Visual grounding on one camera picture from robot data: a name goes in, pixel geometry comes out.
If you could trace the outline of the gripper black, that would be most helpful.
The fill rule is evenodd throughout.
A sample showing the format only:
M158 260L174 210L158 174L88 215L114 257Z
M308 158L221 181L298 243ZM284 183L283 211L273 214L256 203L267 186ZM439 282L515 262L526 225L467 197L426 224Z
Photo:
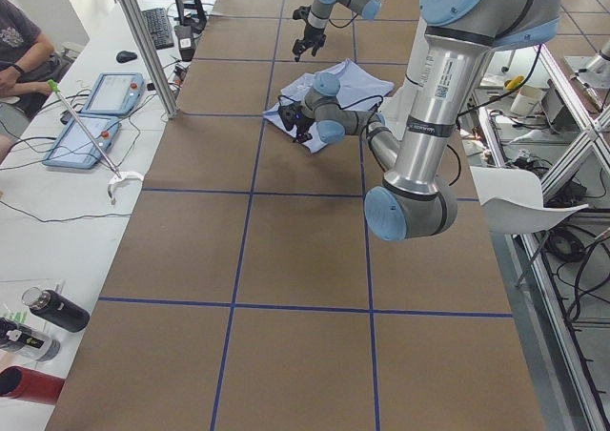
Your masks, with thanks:
M296 39L292 48L295 62L299 62L301 55L307 50L312 50L316 55L326 40L327 19L315 15L310 7L301 6L293 12L294 20L302 20L306 23L304 34L301 39Z
M305 114L300 102L280 105L278 113L287 132L295 129L294 143L303 144L313 138L310 134L310 128L315 121Z

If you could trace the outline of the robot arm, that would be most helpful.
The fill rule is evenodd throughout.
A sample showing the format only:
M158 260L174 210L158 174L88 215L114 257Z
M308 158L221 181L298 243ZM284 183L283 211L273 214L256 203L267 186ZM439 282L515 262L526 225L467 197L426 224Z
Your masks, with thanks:
M280 104L285 129L303 143L318 136L333 144L363 138L383 169L382 183L365 196L369 228L384 240L435 236L457 216L457 200L437 170L458 115L495 51L532 47L552 39L560 0L419 0L423 51L420 78L405 87L405 130L396 137L380 113L351 111L338 101L339 80L315 76L304 98Z
M381 8L381 3L382 0L313 0L310 6L295 9L293 19L305 22L303 37L296 39L292 48L295 61L299 61L307 50L312 50L312 56L315 56L324 46L325 30L336 4L344 6L365 20L373 20Z

